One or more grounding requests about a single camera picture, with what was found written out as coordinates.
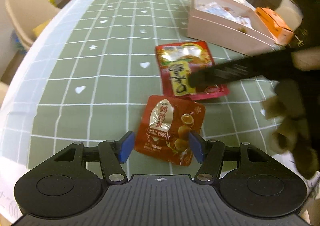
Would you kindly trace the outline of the right gloved hand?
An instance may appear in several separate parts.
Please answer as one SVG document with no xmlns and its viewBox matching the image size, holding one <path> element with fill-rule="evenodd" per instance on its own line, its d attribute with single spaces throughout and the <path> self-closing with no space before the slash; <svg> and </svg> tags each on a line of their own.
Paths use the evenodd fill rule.
<svg viewBox="0 0 320 226">
<path fill-rule="evenodd" d="M 295 70 L 267 76 L 278 83 L 261 104 L 266 119 L 280 117 L 270 148 L 291 152 L 298 173 L 311 179 L 319 171 L 319 47 L 293 54 Z"/>
</svg>

